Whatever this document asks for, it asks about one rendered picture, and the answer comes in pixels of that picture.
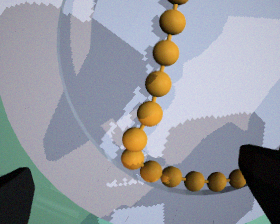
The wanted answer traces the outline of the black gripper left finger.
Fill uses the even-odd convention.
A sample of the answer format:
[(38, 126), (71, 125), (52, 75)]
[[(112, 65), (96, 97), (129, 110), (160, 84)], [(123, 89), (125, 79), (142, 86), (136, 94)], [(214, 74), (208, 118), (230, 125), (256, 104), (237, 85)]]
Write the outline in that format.
[(34, 193), (30, 168), (0, 176), (0, 224), (28, 224)]

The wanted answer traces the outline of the pale grey round board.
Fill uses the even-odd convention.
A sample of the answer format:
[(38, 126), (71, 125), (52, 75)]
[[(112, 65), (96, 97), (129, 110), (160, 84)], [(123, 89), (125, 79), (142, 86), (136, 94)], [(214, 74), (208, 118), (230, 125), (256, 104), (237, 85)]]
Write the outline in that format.
[[(127, 129), (153, 95), (152, 48), (167, 39), (168, 0), (0, 0), (0, 97), (35, 167), (77, 206), (112, 224), (245, 224), (264, 216), (248, 184), (148, 183), (121, 163)], [(280, 148), (280, 0), (187, 0), (180, 49), (164, 67), (163, 120), (145, 161), (212, 172), (238, 168), (241, 145)]]

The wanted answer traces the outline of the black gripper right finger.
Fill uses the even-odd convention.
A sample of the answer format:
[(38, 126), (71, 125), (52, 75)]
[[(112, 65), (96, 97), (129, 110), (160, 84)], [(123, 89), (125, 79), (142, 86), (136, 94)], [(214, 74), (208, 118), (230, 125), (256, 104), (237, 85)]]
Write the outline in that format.
[(270, 224), (280, 224), (280, 151), (241, 145), (238, 168)]

